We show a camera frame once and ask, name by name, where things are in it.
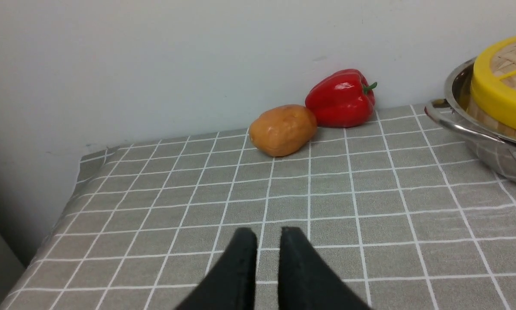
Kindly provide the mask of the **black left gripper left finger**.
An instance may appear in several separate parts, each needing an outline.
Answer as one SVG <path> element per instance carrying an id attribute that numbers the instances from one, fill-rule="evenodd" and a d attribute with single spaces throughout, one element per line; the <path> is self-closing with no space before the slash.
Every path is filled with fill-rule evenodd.
<path id="1" fill-rule="evenodd" d="M 236 229 L 214 267 L 176 309 L 254 309 L 257 247 L 250 228 Z"/>

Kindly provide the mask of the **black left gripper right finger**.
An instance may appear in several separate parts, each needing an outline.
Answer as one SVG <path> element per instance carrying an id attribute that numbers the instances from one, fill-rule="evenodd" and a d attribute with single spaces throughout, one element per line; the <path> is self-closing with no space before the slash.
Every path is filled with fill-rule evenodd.
<path id="1" fill-rule="evenodd" d="M 278 306 L 280 310 L 370 310 L 298 227 L 281 229 Z"/>

